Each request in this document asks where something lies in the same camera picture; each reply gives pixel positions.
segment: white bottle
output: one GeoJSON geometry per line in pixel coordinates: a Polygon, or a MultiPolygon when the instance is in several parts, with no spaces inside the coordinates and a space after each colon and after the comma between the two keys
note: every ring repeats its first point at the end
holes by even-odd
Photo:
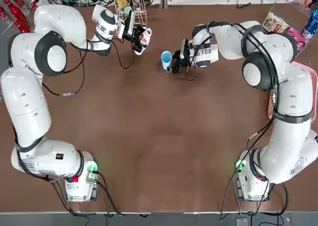
{"type": "Polygon", "coordinates": [[[147,46],[150,42],[151,34],[152,31],[150,28],[144,30],[144,32],[140,35],[140,43],[147,46]]]}
{"type": "MultiPolygon", "coordinates": [[[[147,46],[149,44],[149,42],[150,42],[150,38],[151,38],[151,34],[152,33],[153,32],[151,31],[150,28],[147,28],[146,30],[144,30],[144,32],[141,33],[141,35],[140,35],[140,39],[139,39],[140,43],[142,45],[146,45],[147,46]]],[[[144,50],[145,50],[145,47],[143,47],[141,52],[135,51],[135,53],[136,53],[136,55],[139,56],[139,55],[141,55],[144,52],[144,50]]]]}

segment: cable connector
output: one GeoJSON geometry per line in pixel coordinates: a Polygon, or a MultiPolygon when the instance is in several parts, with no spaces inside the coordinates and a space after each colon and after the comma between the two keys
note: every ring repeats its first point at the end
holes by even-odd
{"type": "Polygon", "coordinates": [[[65,98],[70,97],[72,95],[75,95],[75,93],[74,92],[64,92],[64,93],[60,94],[60,96],[65,97],[65,98]]]}
{"type": "Polygon", "coordinates": [[[276,103],[276,94],[275,93],[272,93],[272,101],[273,101],[273,104],[276,103]]]}

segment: white cup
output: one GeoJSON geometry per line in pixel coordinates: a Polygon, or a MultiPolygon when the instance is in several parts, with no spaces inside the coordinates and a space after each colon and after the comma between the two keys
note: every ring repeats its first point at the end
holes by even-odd
{"type": "Polygon", "coordinates": [[[172,61],[172,54],[169,51],[164,51],[161,54],[161,63],[162,63],[162,67],[165,70],[170,70],[171,61],[172,61]]]}

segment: blue can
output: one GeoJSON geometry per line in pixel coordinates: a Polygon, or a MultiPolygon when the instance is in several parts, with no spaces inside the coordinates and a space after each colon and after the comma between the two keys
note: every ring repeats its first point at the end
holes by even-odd
{"type": "Polygon", "coordinates": [[[318,31],[318,9],[312,12],[302,34],[306,39],[312,38],[318,31]]]}

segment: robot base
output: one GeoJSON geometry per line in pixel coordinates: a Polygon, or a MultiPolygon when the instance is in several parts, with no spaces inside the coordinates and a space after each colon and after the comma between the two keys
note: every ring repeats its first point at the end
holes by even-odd
{"type": "Polygon", "coordinates": [[[81,152],[84,156],[84,168],[79,177],[78,182],[65,181],[66,194],[68,201],[73,202],[89,202],[96,201],[97,197],[97,185],[96,183],[89,183],[87,179],[88,162],[94,162],[92,155],[86,151],[81,152]]]}
{"type": "MultiPolygon", "coordinates": [[[[244,151],[239,159],[242,160],[247,151],[244,151]]],[[[267,201],[269,185],[267,181],[258,180],[251,172],[249,165],[249,155],[244,159],[246,164],[244,170],[236,172],[234,180],[238,197],[243,201],[267,201]]]]}

